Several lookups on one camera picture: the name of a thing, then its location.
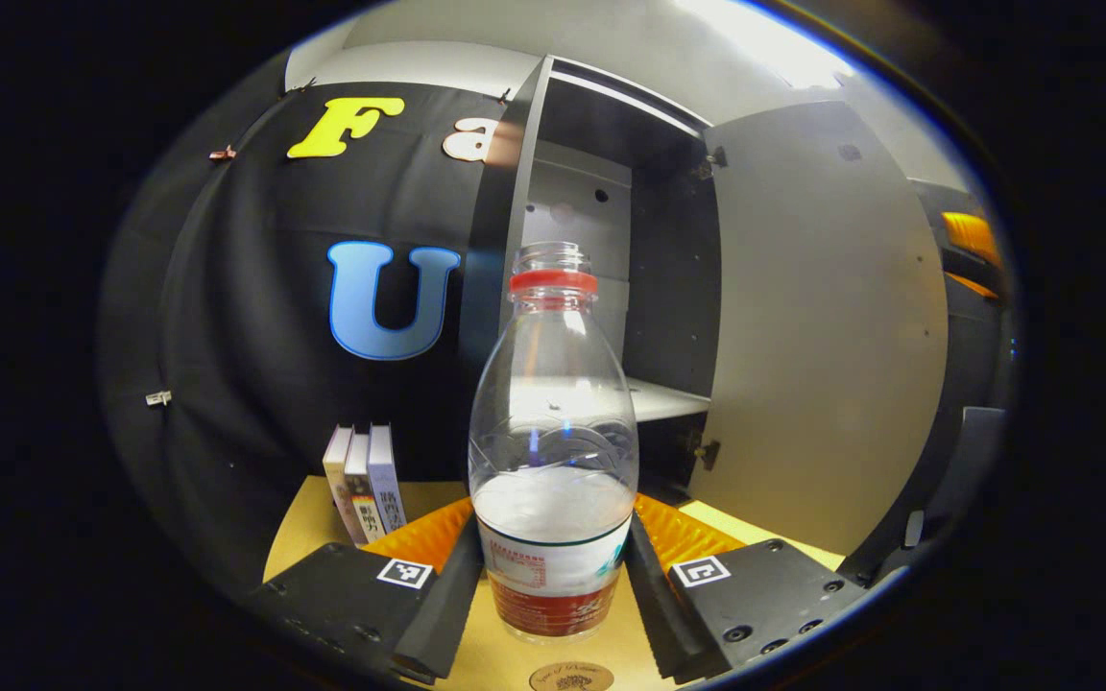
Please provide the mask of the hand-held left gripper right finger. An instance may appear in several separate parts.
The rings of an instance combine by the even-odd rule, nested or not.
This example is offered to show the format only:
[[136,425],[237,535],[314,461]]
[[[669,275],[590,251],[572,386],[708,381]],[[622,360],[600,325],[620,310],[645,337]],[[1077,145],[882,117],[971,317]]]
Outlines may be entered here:
[[763,664],[868,594],[789,541],[745,545],[644,494],[626,569],[658,672],[678,683]]

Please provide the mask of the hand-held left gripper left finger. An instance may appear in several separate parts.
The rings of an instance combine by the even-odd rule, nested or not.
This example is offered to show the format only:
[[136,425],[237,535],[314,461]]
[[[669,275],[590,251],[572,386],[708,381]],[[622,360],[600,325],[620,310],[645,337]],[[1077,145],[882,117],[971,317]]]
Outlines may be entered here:
[[325,666],[434,685],[451,673],[482,569],[472,503],[457,499],[365,548],[330,541],[246,596]]

